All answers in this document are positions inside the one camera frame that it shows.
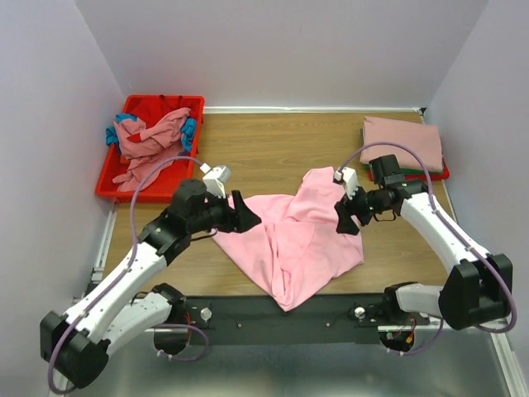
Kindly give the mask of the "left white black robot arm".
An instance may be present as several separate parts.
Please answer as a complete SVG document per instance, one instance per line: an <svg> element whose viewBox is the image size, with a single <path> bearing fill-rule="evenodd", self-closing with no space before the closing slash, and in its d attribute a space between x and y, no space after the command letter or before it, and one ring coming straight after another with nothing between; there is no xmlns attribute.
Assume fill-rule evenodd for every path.
<svg viewBox="0 0 529 397"><path fill-rule="evenodd" d="M239 191L227 195L216 180L183 180L171 204L132 235L131 250L109 276L65 313L49 312L41 320L41 357L49 364L50 390L66 393L55 385L55 373L74 389L90 385L125 344L149 328L173 327L182 320L183 296L175 289L150 292L142 304L131 300L190 246L193 234L243 233L260 222Z"/></svg>

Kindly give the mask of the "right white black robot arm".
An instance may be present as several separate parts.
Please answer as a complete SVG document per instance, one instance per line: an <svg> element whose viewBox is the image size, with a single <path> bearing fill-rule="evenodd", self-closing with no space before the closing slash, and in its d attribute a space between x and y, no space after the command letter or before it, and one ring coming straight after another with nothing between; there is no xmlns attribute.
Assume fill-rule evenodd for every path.
<svg viewBox="0 0 529 397"><path fill-rule="evenodd" d="M336 231L356 236L360 227L387 211L409 223L435 252L448 277L442 285L407 282L385 289L382 318L391 324L410 313L444 320L451 328L483 328L488 322L516 317L512 303L512 262L504 254L491 254L451 219L431 187L420 179L407 179L395 155L370 163L376 189L364 190L354 169L342 166L333 181L343 187L336 203Z"/></svg>

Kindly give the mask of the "light pink t shirt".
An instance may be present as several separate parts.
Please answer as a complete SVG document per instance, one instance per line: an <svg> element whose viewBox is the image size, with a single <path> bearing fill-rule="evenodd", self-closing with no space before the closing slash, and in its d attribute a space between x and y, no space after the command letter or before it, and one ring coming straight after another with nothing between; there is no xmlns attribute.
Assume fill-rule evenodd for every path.
<svg viewBox="0 0 529 397"><path fill-rule="evenodd" d="M362 237L336 232L343 195L331 167L311 169L294 195L245 200L261 222L242 234L218 232L215 243L285 312L364 261Z"/></svg>

